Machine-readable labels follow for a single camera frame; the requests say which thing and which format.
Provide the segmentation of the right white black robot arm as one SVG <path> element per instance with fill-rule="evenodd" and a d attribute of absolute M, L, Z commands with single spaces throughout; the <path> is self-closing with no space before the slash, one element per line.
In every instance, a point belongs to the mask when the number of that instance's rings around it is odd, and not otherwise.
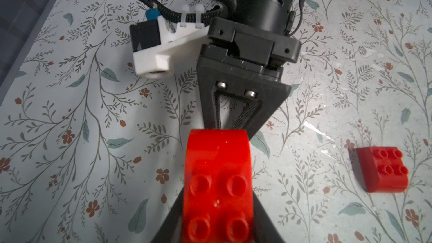
<path fill-rule="evenodd" d="M 197 62 L 201 109 L 206 129 L 220 129 L 222 96 L 245 104 L 232 125 L 253 137 L 289 97 L 283 65 L 298 60 L 293 0 L 236 0 L 229 19 L 215 18 Z M 299 0 L 303 7 L 305 0 Z"/>

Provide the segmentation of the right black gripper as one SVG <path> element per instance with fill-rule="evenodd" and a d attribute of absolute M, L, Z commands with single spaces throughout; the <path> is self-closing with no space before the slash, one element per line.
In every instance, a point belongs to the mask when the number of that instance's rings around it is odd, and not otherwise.
<path fill-rule="evenodd" d="M 253 138 L 289 97 L 291 87 L 274 78 L 297 62 L 302 43 L 222 18 L 211 21 L 207 37 L 196 68 L 204 128 L 243 129 Z M 242 105 L 226 125 L 221 99 Z"/>

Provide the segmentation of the red lego brick long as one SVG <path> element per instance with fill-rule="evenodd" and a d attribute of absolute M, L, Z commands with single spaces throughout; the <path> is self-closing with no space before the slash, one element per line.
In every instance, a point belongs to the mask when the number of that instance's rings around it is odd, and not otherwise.
<path fill-rule="evenodd" d="M 252 161 L 246 131 L 192 130 L 184 172 L 182 241 L 252 242 Z"/>

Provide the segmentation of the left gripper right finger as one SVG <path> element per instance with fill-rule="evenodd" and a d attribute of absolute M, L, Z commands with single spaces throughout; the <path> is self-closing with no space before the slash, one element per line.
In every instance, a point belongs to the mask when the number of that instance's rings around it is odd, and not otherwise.
<path fill-rule="evenodd" d="M 253 194 L 253 214 L 255 243 L 285 243 L 256 194 Z"/>

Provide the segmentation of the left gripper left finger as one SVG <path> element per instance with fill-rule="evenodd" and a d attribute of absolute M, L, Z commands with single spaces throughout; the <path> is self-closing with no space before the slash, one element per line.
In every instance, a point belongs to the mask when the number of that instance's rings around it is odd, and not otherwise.
<path fill-rule="evenodd" d="M 165 221 L 151 240 L 151 243 L 182 242 L 183 194 L 184 189 L 179 193 Z"/>

